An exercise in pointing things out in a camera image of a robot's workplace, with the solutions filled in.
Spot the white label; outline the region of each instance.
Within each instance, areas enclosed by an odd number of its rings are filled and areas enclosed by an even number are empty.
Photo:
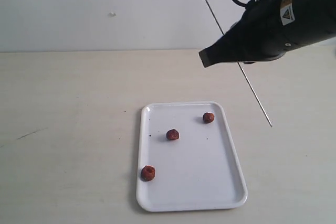
[[[294,13],[293,13],[293,5],[289,4],[280,9],[280,17],[282,25],[287,25],[295,21]]]

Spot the white tray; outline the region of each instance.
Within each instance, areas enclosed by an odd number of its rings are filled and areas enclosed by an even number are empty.
[[[215,121],[204,124],[205,112]],[[168,141],[177,129],[180,139]],[[155,167],[145,182],[140,171]],[[141,114],[136,198],[151,212],[228,209],[247,199],[247,188],[223,108],[215,102],[156,103]]]

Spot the metal rod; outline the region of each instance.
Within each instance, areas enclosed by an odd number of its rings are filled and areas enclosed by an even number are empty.
[[[211,8],[211,6],[210,6],[208,0],[205,0],[205,2],[206,2],[206,4],[207,4],[207,6],[208,6],[208,8],[209,8],[209,10],[210,10],[210,12],[211,12],[213,18],[214,18],[215,21],[216,21],[217,26],[218,26],[219,29],[221,30],[220,32],[222,33],[222,35],[224,35],[224,32],[223,32],[223,30],[222,30],[222,28],[221,28],[221,25],[219,24],[218,19],[216,18],[216,16],[215,16],[215,14],[214,14],[214,12],[213,12],[213,10],[212,10],[212,8]],[[239,66],[241,72],[243,73],[244,78],[245,78],[247,84],[249,85],[249,87],[250,87],[250,89],[251,89],[251,91],[252,91],[254,97],[256,98],[256,100],[257,100],[257,102],[258,102],[258,104],[259,104],[261,110],[263,111],[263,114],[264,114],[264,116],[266,117],[269,126],[272,127],[273,125],[272,125],[272,123],[271,123],[271,120],[269,119],[269,117],[268,117],[268,115],[267,115],[267,113],[266,113],[266,111],[265,111],[263,105],[261,104],[261,102],[260,102],[260,100],[259,100],[259,98],[258,98],[258,96],[257,96],[257,93],[255,92],[255,90],[254,90],[252,84],[250,83],[249,79],[247,78],[247,75],[245,74],[245,71],[243,70],[243,67],[241,66],[241,64],[240,64],[239,62],[237,62],[237,64],[238,64],[238,66]]]

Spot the warning label sticker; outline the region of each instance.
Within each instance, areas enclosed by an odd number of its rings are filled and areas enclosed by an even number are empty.
[[[293,0],[282,0],[280,4],[280,17],[282,25],[285,26],[295,21],[293,12]]]

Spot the white table surface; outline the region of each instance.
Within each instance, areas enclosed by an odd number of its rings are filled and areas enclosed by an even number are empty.
[[[204,69],[197,50],[0,54],[0,223],[335,223],[335,48]],[[213,100],[248,187],[233,210],[135,200],[140,109]]]

